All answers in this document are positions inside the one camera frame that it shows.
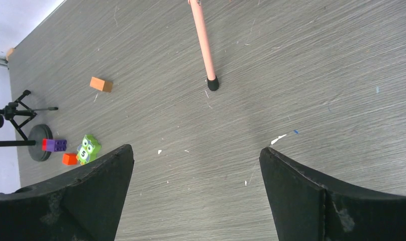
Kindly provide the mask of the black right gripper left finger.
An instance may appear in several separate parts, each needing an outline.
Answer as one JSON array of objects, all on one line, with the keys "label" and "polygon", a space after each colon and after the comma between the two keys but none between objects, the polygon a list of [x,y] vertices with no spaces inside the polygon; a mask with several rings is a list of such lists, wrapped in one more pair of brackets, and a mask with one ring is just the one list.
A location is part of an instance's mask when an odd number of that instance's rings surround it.
[{"label": "black right gripper left finger", "polygon": [[122,145],[48,180],[0,193],[0,240],[114,240],[134,166]]}]

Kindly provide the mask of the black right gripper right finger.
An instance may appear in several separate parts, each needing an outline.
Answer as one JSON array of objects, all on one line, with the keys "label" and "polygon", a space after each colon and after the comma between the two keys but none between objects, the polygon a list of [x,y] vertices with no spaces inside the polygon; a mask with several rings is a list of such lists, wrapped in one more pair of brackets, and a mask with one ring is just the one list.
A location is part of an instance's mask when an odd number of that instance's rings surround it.
[{"label": "black right gripper right finger", "polygon": [[406,196],[341,181],[270,147],[259,163],[279,240],[406,240]]}]

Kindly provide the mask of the pink music stand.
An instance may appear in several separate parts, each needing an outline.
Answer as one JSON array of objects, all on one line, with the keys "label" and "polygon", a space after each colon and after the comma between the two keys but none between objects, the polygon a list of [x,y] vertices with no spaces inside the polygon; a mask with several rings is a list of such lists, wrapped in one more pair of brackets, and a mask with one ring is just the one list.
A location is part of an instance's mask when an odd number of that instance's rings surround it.
[{"label": "pink music stand", "polygon": [[188,0],[187,2],[190,5],[193,14],[198,41],[207,73],[207,85],[210,91],[216,91],[219,89],[220,84],[214,69],[201,1]]}]

